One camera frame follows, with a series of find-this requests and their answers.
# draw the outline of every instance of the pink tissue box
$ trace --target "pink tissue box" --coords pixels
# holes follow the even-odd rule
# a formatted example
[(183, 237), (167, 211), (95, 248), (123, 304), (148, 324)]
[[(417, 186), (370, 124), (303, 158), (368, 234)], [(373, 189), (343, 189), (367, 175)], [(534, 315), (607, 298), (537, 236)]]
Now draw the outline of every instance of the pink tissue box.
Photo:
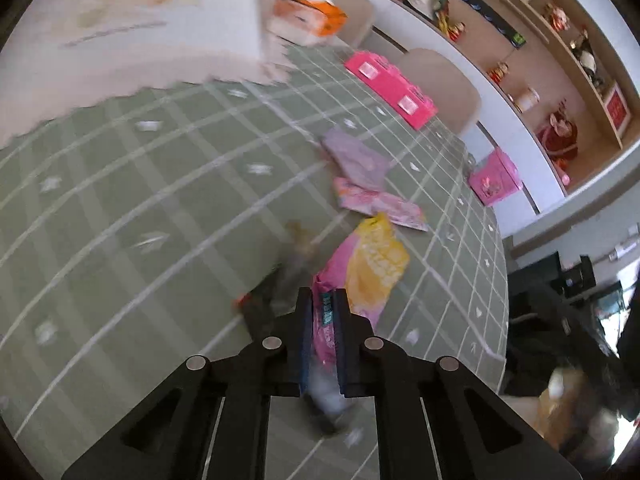
[(500, 147), (492, 151), (483, 168), (469, 176), (469, 186), (484, 205), (493, 205), (522, 189), (518, 168)]
[(357, 52), (344, 66), (380, 95), (416, 130), (423, 127), (438, 111), (433, 101), (405, 78), (398, 67), (378, 54)]

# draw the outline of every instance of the purple packet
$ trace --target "purple packet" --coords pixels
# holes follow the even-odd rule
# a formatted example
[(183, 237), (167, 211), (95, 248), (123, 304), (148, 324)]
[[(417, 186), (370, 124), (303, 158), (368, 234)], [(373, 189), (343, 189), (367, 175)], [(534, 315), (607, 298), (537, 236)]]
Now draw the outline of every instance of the purple packet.
[(385, 190), (385, 175), (391, 162), (356, 137), (337, 126), (324, 134), (322, 145), (356, 186), (372, 191)]

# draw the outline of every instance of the chair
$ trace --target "chair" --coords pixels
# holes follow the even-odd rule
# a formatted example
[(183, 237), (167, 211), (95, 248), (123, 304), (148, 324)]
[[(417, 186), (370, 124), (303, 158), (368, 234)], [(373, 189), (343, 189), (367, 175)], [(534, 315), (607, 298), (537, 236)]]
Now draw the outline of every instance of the chair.
[(446, 57), (426, 48), (414, 48), (398, 68), (420, 87), (438, 108), (438, 117), (454, 134), (465, 132), (478, 120), (482, 99), (471, 81)]
[(350, 47), (357, 48), (369, 34), (376, 18), (373, 5), (369, 0), (334, 0), (347, 15), (347, 21), (337, 36)]

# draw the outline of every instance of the pink packet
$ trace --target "pink packet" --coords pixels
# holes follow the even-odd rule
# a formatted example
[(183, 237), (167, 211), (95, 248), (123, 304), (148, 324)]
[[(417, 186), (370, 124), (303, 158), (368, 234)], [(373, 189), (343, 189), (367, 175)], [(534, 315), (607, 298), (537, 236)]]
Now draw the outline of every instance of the pink packet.
[(335, 363), (335, 338), (333, 317), (325, 315), (322, 294), (344, 288), (349, 310), (369, 319), (375, 328), (408, 263), (409, 254), (383, 213), (360, 222), (335, 250), (311, 284), (314, 349), (325, 365)]
[(335, 127), (324, 134), (322, 145), (354, 184), (373, 191), (385, 190), (390, 161), (363, 142)]
[(386, 192), (368, 191), (346, 178), (334, 178), (334, 189), (340, 207), (368, 216), (385, 213), (389, 221), (418, 231), (428, 231), (426, 219), (416, 204)]

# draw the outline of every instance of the pink snack bag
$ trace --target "pink snack bag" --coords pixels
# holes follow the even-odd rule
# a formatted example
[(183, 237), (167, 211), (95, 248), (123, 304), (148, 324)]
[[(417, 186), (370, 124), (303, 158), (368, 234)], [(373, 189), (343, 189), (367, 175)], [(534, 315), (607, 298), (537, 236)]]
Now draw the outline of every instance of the pink snack bag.
[(375, 327), (408, 263), (409, 254), (396, 240), (384, 213), (360, 222), (335, 250), (311, 284), (314, 349), (324, 364), (335, 363), (335, 339), (333, 320), (323, 310), (322, 294), (334, 288), (346, 289), (350, 310)]
[(405, 86), (395, 103), (389, 103), (415, 130), (419, 130), (438, 111), (433, 101), (413, 84)]

